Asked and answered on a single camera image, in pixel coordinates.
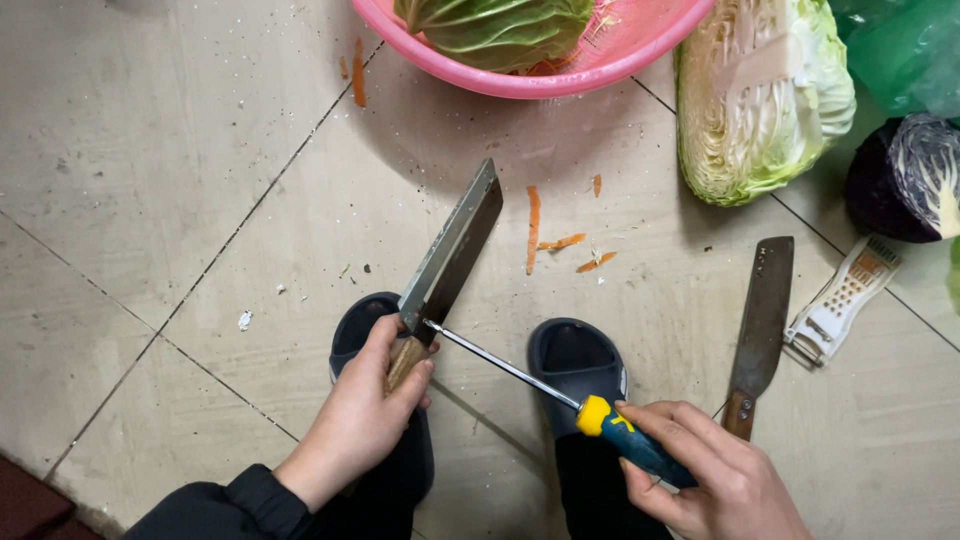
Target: black sleeve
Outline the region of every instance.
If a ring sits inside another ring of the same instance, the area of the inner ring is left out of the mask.
[[[313,516],[263,465],[252,465],[227,487],[211,482],[183,486],[160,501],[124,538],[267,539],[300,537]]]

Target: pink basket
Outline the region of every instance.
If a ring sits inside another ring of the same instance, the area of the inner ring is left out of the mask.
[[[597,7],[570,61],[556,75],[516,76],[468,67],[407,34],[394,0],[352,0],[373,29],[407,60],[463,88],[515,99],[580,94],[650,65],[686,37],[714,0],[596,0]]]

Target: screwdriver handle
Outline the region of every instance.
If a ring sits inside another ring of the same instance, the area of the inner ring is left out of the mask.
[[[697,487],[693,475],[668,454],[662,444],[631,424],[599,396],[588,396],[584,400],[577,413],[577,428],[588,436],[612,442],[637,467],[678,489]]]

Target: black slipper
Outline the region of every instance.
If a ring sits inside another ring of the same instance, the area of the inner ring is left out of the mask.
[[[577,401],[590,395],[611,404],[627,399],[627,370],[620,353],[601,331],[577,319],[550,319],[536,327],[527,348],[527,368]],[[554,439],[580,432],[576,411],[542,393],[540,402]]]
[[[400,295],[395,292],[376,292],[361,298],[347,310],[333,333],[333,345],[330,348],[330,380],[336,382],[347,362],[357,356],[367,342],[370,330],[377,319],[400,311],[397,305],[399,301]],[[405,337],[409,334],[410,332],[405,331],[397,337]],[[400,468],[405,472],[396,471],[394,474],[387,474],[383,471],[385,468]],[[400,442],[376,469],[378,472],[373,473],[373,477],[384,474],[391,477],[397,474],[404,476],[404,491],[412,493],[417,503],[426,497],[433,485],[434,463],[430,425],[427,423],[425,410],[420,407],[414,409],[410,417],[410,425],[400,437]],[[365,477],[361,485],[370,483],[371,479]]]

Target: left hand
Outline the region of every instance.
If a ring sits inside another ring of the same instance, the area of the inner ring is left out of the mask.
[[[373,325],[363,349],[347,362],[317,419],[274,477],[315,513],[353,480],[389,454],[406,429],[414,407],[430,406],[426,386],[433,360],[423,360],[390,395],[384,388],[400,317],[385,315]],[[436,353],[440,345],[430,346]]]

